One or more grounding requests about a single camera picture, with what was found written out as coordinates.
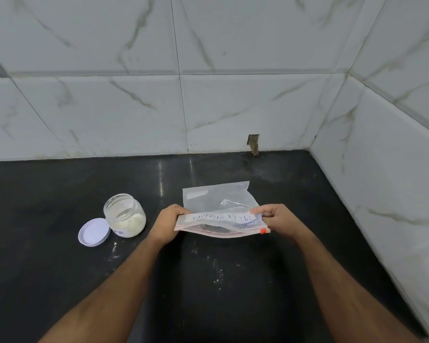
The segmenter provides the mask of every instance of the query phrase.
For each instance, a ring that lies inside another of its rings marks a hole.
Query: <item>round plastic lid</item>
[[[110,226],[105,219],[95,218],[83,225],[78,234],[78,240],[87,247],[95,247],[108,238],[110,231]]]

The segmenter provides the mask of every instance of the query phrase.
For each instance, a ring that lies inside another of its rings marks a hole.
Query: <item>jar mouth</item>
[[[131,200],[130,207],[121,207],[121,201]],[[137,207],[137,202],[129,194],[118,194],[109,198],[103,206],[103,213],[107,221],[118,222],[129,218]]]

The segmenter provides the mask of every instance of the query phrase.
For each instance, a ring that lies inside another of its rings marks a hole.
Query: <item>hand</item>
[[[309,229],[301,222],[285,205],[266,204],[251,208],[250,213],[262,214],[262,220],[270,230],[279,234],[296,239]]]
[[[162,246],[166,245],[178,234],[178,231],[174,231],[178,215],[190,213],[191,212],[187,209],[178,206],[177,204],[173,204],[161,210],[154,226],[148,234],[148,238],[160,243]]]

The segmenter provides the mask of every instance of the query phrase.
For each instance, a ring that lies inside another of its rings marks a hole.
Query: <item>white powder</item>
[[[111,229],[116,235],[126,238],[137,236],[143,231],[145,225],[146,216],[140,213],[136,213],[123,221],[110,224]]]

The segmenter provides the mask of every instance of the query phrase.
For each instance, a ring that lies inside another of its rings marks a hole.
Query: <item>black countertop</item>
[[[259,204],[284,203],[409,328],[419,323],[307,151],[0,163],[0,342],[35,342],[148,234],[182,188],[250,181]],[[147,216],[126,239],[78,242],[125,192]],[[299,250],[276,234],[180,233],[160,253],[129,342],[331,342]]]

